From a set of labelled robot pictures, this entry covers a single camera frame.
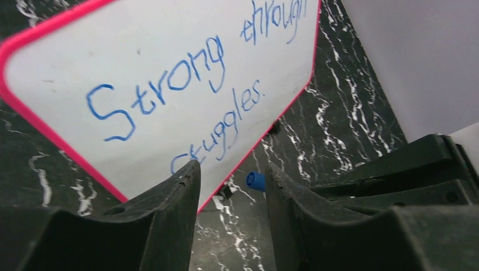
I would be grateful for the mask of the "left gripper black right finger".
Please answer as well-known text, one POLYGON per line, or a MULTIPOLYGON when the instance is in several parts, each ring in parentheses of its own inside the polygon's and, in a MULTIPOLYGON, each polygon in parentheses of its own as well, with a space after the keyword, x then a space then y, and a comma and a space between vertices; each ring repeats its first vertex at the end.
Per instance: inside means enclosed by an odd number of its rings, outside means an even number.
POLYGON ((389 207, 368 216, 265 169, 278 270, 477 270, 478 206, 389 207))

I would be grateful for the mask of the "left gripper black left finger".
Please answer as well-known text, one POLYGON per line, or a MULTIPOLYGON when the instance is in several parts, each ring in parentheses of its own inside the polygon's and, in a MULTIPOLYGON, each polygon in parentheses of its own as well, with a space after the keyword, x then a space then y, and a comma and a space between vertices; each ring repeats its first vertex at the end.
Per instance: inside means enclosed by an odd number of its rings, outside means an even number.
POLYGON ((2 270, 188 270, 201 190, 191 160, 101 216, 1 208, 2 270))

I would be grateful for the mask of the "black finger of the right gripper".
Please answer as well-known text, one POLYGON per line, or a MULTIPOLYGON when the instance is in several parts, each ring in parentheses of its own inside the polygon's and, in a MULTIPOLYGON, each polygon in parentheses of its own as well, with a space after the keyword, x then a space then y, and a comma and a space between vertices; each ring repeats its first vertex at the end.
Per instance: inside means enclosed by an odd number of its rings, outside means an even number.
POLYGON ((430 134, 310 190, 375 215, 389 207, 478 204, 478 176, 462 145, 430 134))

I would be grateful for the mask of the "blue marker cap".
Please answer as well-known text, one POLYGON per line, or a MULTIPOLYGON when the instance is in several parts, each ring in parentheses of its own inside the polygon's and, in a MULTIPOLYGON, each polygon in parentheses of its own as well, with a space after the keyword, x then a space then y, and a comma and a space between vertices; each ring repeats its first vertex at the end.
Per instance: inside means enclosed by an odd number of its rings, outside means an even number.
POLYGON ((265 192, 265 175, 259 172, 250 172, 246 176, 246 185, 250 189, 265 192))

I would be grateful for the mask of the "pink-framed whiteboard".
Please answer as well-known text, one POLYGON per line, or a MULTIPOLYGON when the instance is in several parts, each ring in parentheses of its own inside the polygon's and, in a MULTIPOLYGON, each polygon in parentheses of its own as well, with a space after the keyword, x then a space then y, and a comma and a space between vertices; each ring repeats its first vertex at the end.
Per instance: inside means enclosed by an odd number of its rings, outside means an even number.
POLYGON ((1 43, 1 98, 122 202, 190 160, 199 209, 313 75, 320 1, 86 1, 1 43))

